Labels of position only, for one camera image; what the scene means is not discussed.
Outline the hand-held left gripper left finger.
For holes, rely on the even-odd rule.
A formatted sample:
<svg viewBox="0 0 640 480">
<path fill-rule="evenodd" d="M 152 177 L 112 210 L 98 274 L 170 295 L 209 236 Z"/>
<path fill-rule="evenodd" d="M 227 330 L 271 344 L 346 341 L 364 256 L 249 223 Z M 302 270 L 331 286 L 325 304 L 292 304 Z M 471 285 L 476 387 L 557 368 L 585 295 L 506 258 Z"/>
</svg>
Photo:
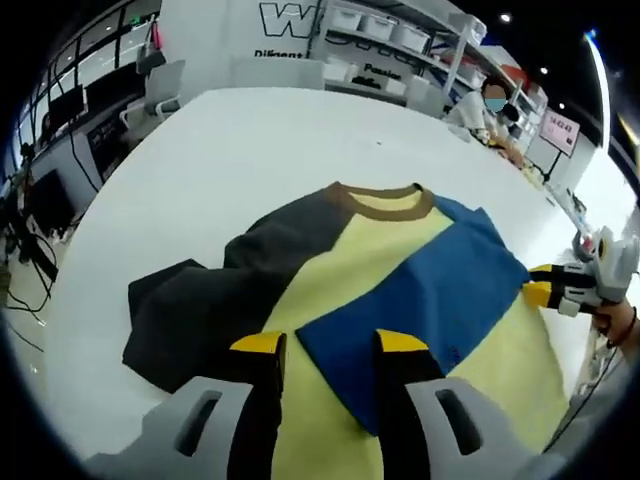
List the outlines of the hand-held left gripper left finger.
<svg viewBox="0 0 640 480">
<path fill-rule="evenodd" d="M 287 336 L 246 336 L 214 378 L 195 377 L 151 409 L 117 454 L 85 463 L 93 479 L 268 479 L 282 421 Z"/>
</svg>

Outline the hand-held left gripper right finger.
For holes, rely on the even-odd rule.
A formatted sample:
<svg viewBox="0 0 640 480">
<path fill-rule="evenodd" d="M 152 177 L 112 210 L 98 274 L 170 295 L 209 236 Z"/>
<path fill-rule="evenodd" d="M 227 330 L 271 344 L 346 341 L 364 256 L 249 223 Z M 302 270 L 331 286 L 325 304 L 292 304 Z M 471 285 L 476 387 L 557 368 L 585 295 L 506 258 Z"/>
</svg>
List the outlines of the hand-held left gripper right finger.
<svg viewBox="0 0 640 480">
<path fill-rule="evenodd" d="M 374 369 L 384 478 L 549 478 L 549 456 L 525 447 L 469 382 L 444 377 L 419 339 L 377 330 Z"/>
</svg>

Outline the person's right hand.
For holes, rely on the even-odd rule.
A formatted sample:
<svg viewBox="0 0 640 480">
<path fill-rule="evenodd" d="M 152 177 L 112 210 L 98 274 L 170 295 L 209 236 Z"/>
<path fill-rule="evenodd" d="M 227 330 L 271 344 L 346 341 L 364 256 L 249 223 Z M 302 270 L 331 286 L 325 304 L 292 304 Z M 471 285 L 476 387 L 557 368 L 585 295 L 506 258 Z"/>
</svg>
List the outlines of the person's right hand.
<svg viewBox="0 0 640 480">
<path fill-rule="evenodd" d="M 598 307 L 592 321 L 597 330 L 607 338 L 611 348 L 628 349 L 637 342 L 639 335 L 637 309 L 628 300 Z"/>
</svg>

